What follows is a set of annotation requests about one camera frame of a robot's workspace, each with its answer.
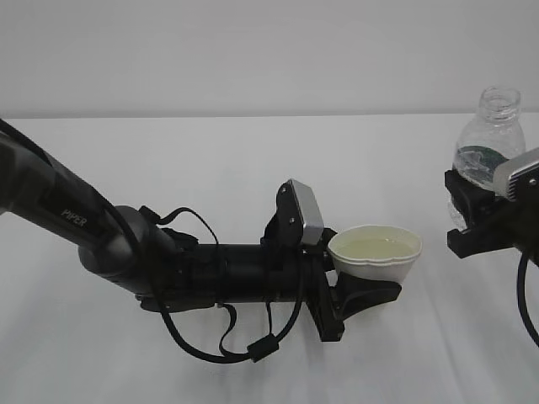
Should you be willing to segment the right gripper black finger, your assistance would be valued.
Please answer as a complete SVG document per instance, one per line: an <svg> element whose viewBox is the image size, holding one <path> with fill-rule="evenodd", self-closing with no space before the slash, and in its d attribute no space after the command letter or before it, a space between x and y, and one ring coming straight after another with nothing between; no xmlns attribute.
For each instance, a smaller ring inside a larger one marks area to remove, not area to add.
<svg viewBox="0 0 539 404"><path fill-rule="evenodd" d="M479 226L504 206L504 200L493 191L467 181L456 169L444 174L450 194L449 214L458 230Z"/></svg>

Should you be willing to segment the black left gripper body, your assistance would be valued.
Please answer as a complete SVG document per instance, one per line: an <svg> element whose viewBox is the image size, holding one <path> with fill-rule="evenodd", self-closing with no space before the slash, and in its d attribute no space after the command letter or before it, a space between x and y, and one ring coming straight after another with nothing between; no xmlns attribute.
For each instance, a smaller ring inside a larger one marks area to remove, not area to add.
<svg viewBox="0 0 539 404"><path fill-rule="evenodd" d="M270 276L267 285L276 292L268 293L268 301L285 300L285 288L291 287L294 303L291 316L276 340L282 341L296 324L301 306L305 304L318 336L323 342L338 342L344 333L344 319L338 313L341 306L326 273L334 269L328 253L328 243L336 231L325 229L314 245L300 243L299 236L289 237L277 230L266 229L260 239L269 260Z"/></svg>

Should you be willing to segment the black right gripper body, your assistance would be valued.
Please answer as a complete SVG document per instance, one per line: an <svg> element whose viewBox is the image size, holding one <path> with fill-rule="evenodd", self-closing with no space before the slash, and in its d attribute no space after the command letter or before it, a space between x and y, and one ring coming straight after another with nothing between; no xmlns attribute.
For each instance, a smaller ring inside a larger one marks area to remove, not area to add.
<svg viewBox="0 0 539 404"><path fill-rule="evenodd" d="M515 248L530 251L538 265L538 204L495 202L483 215L466 218L463 230L447 232L446 243L459 258Z"/></svg>

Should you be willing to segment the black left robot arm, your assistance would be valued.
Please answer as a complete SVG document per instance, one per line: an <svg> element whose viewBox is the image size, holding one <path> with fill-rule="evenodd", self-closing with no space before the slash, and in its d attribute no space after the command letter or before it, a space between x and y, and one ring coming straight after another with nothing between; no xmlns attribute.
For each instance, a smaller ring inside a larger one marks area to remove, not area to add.
<svg viewBox="0 0 539 404"><path fill-rule="evenodd" d="M167 315L238 303L306 306L324 342L344 321L395 301L396 281L339 274L312 190L294 179L256 244L202 244L171 228L174 214L112 205L94 187L8 123L1 125L1 210L74 243L83 267L131 292L142 309Z"/></svg>

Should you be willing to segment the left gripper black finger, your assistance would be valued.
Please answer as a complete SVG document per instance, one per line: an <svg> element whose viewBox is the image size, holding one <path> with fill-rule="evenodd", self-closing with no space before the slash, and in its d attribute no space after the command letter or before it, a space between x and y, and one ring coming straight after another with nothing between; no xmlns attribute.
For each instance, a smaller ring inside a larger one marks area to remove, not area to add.
<svg viewBox="0 0 539 404"><path fill-rule="evenodd" d="M394 302L401 293L401 285L393 281L358 278L341 272L334 292L336 318L345 321L372 307Z"/></svg>

